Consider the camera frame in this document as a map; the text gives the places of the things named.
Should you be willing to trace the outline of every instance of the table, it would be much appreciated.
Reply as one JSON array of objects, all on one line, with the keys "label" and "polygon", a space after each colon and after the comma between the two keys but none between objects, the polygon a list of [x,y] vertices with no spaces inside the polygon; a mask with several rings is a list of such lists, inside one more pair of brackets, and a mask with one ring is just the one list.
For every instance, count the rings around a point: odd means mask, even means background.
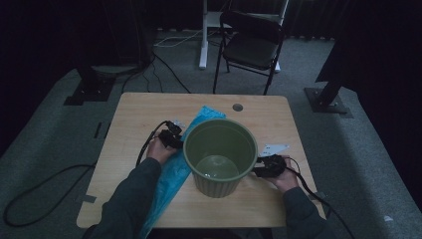
[{"label": "table", "polygon": [[[243,110],[233,110],[234,104]],[[142,145],[164,120],[189,125],[202,106],[209,106],[247,127],[261,151],[265,144],[287,143],[283,151],[296,159],[312,191],[317,191],[286,98],[279,96],[229,96],[125,93],[110,125],[96,170],[87,191],[95,202],[84,201],[78,226],[88,228],[101,220],[102,205],[134,169]],[[319,214],[322,207],[316,202]],[[282,194],[251,172],[227,197],[211,198],[196,189],[192,175],[186,179],[155,228],[245,228],[286,226]]]}]

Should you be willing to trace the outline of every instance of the tripod base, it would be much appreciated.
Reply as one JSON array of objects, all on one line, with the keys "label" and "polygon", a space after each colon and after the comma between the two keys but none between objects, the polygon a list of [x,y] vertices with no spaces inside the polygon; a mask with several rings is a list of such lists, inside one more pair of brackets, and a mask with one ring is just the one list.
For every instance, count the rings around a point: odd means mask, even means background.
[{"label": "tripod base", "polygon": [[318,88],[304,88],[305,93],[307,94],[308,101],[311,104],[313,112],[315,113],[329,113],[329,114],[339,114],[342,118],[353,119],[353,115],[350,112],[349,108],[346,108],[339,96],[336,96],[335,99],[331,102],[329,106],[322,106],[319,104],[319,95],[322,92],[322,89]]},{"label": "tripod base", "polygon": [[100,78],[101,83],[95,90],[89,90],[80,82],[71,97],[67,97],[64,106],[81,106],[84,102],[106,102],[114,85],[115,78]]}]

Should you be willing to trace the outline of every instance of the blue plastic bag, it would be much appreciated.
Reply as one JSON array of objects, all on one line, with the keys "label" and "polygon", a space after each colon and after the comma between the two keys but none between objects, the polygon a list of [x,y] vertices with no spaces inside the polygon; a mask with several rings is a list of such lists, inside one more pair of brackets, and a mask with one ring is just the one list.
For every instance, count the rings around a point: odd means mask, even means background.
[{"label": "blue plastic bag", "polygon": [[[215,111],[214,109],[207,106],[202,107],[196,118],[183,134],[182,140],[184,140],[189,132],[199,123],[211,119],[224,119],[225,117],[225,114]],[[167,208],[170,201],[174,198],[186,178],[189,176],[190,171],[191,170],[183,155],[183,150],[178,150],[178,152],[173,154],[164,164],[161,176],[158,180],[151,209],[149,210],[149,214],[146,217],[146,221],[140,231],[140,239],[146,239],[155,222],[164,212],[165,208]]]}]

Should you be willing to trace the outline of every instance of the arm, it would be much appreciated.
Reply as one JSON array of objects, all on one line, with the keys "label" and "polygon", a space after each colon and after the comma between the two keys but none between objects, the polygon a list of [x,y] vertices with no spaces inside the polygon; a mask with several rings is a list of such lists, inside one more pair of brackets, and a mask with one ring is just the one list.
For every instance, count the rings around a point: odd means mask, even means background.
[{"label": "arm", "polygon": [[165,148],[158,137],[149,144],[146,159],[120,183],[103,206],[102,221],[90,239],[138,237],[152,203],[161,165],[175,151]]},{"label": "arm", "polygon": [[[292,168],[289,159],[286,159],[286,165]],[[298,179],[291,171],[285,170],[278,177],[266,179],[284,194],[288,238],[335,238],[328,223],[319,216],[316,206],[299,187]]]}]

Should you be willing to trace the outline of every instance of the person's left hand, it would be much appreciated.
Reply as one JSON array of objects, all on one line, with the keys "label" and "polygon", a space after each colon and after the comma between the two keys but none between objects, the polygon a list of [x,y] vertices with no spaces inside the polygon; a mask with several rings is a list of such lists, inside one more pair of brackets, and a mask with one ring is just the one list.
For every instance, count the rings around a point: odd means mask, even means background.
[{"label": "person's left hand", "polygon": [[155,138],[149,143],[146,156],[154,158],[163,165],[167,159],[177,151],[177,149],[172,148],[171,146],[165,147],[159,139],[158,134],[159,132],[155,134]]},{"label": "person's left hand", "polygon": [[[286,166],[292,168],[292,163],[289,158],[285,158]],[[267,177],[264,178],[272,182],[281,192],[285,193],[292,188],[299,187],[297,176],[290,170],[285,170],[278,177]]]}]

